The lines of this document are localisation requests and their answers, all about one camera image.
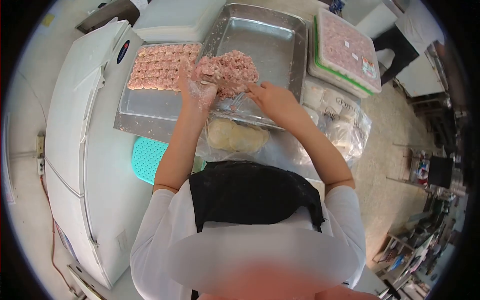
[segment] cable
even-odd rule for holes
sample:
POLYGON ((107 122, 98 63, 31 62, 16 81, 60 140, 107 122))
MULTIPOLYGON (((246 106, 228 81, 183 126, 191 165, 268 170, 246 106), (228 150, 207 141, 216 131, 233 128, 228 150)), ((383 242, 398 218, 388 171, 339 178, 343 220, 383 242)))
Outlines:
POLYGON ((75 297, 78 298, 78 295, 75 289, 68 284, 67 280, 65 279, 65 276, 63 276, 62 272, 60 271, 60 269, 57 268, 57 266, 55 265, 55 262, 53 261, 53 256, 55 255, 55 219, 53 218, 52 206, 50 205, 50 199, 48 198, 47 190, 45 190, 45 185, 43 184, 43 175, 40 175, 40 184, 42 185, 43 192, 45 193, 45 197, 47 198, 48 207, 50 208, 50 215, 52 216, 52 251, 51 251, 52 265, 55 268, 55 270, 57 270, 57 272, 60 274, 60 276, 63 278, 63 281, 68 286, 68 290, 71 293, 73 293, 75 297))

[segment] teal plastic mat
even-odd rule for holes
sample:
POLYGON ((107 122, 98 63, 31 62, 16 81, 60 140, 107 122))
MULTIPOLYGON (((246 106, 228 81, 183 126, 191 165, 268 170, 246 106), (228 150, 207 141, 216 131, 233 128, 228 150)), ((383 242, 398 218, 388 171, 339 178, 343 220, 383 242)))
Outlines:
POLYGON ((133 146, 132 168, 143 181, 153 185, 156 168, 168 144, 139 137, 133 146))

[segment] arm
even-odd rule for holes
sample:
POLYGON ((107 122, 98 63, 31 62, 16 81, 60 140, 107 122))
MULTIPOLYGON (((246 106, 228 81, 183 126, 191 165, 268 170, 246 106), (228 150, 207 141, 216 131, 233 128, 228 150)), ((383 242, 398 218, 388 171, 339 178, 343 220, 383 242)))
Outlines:
POLYGON ((192 82, 182 67, 179 73, 182 107, 170 143, 155 173, 154 192, 166 189, 176 193, 187 180, 192 171, 198 137, 216 95, 214 84, 192 82))
POLYGON ((260 86, 250 84, 249 89, 249 97, 260 109, 303 145, 318 176, 325 183, 325 194, 340 185, 355 188, 352 173, 343 156, 315 126, 290 91, 270 82, 263 82, 260 86))

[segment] woman's right hand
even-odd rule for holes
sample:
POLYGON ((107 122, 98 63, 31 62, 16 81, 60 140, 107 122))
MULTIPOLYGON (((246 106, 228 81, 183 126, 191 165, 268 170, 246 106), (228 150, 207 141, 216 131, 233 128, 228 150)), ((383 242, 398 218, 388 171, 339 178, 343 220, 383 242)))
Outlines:
POLYGON ((260 86, 247 86, 250 90, 247 96, 278 126, 294 134, 305 124, 314 124, 291 91, 268 81, 262 82, 260 86))

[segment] label sticker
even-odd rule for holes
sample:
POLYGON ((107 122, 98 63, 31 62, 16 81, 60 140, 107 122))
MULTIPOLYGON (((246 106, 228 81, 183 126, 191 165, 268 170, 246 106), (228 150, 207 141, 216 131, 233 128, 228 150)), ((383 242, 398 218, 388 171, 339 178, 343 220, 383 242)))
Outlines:
POLYGON ((362 71, 370 78, 376 79, 377 72, 375 72, 375 66, 373 63, 369 62, 368 59, 362 56, 363 67, 362 71))
POLYGON ((127 40, 125 43, 123 43, 123 47, 120 49, 119 55, 117 56, 117 64, 121 62, 121 60, 125 56, 125 53, 127 53, 127 49, 129 45, 130 45, 130 40, 127 40))

